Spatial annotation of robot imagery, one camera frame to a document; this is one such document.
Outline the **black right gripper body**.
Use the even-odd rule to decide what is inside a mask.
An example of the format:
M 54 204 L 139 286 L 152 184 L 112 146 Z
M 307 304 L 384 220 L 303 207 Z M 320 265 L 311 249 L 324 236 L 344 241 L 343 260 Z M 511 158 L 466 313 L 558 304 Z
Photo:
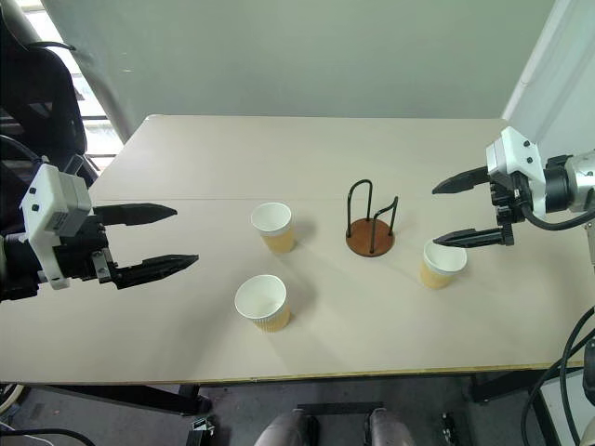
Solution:
M 514 244 L 512 226 L 525 221 L 523 208 L 531 208 L 531 191 L 528 178 L 522 173 L 512 173 L 508 179 L 491 179 L 490 193 L 496 210 L 499 241 L 497 244 Z

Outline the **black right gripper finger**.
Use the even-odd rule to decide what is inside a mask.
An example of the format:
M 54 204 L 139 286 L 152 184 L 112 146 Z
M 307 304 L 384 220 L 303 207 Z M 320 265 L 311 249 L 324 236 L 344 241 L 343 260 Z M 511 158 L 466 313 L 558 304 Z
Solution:
M 454 194 L 472 190 L 475 186 L 488 183 L 490 177 L 486 167 L 474 168 L 440 182 L 432 189 L 432 194 Z
M 475 248 L 494 244 L 503 244 L 504 232 L 501 228 L 489 230 L 458 230 L 444 234 L 432 240 L 442 246 L 457 248 Z

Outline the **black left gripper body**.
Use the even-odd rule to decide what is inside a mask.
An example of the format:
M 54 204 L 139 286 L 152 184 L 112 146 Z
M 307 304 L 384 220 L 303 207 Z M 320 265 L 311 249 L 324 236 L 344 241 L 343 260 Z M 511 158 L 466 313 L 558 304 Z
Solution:
M 62 236 L 53 248 L 59 269 L 67 279 L 111 282 L 115 269 L 102 215 L 87 216 L 73 236 Z

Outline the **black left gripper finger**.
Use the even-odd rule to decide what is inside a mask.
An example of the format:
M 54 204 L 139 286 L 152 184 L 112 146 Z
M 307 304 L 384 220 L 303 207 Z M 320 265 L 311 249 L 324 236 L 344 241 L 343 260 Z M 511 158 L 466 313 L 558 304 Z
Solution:
M 173 208 L 156 203 L 120 203 L 94 208 L 94 215 L 100 217 L 105 226 L 150 224 L 177 213 Z
M 199 259 L 198 255 L 166 255 L 144 259 L 140 264 L 117 268 L 112 266 L 112 282 L 121 290 L 160 281 L 180 272 Z

